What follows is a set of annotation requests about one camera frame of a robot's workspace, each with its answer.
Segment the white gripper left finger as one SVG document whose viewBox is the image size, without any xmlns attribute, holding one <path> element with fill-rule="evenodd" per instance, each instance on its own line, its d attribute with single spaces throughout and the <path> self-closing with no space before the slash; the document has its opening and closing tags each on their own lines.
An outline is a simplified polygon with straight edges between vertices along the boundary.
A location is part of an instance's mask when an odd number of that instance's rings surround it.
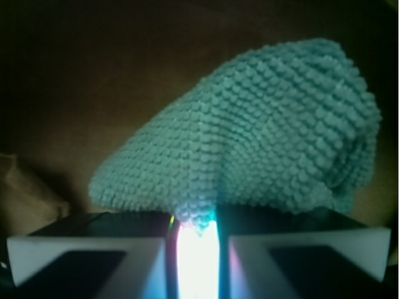
<svg viewBox="0 0 399 299">
<path fill-rule="evenodd" d="M 176 298 L 173 224 L 162 212 L 69 216 L 6 241 L 16 298 Z"/>
</svg>

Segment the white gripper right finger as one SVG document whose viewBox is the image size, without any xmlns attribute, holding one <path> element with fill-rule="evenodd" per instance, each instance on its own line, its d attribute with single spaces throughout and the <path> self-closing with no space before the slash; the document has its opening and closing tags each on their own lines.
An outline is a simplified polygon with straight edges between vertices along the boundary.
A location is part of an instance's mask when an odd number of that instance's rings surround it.
<svg viewBox="0 0 399 299">
<path fill-rule="evenodd" d="M 219 206 L 220 298 L 390 298 L 391 232 L 326 208 Z"/>
</svg>

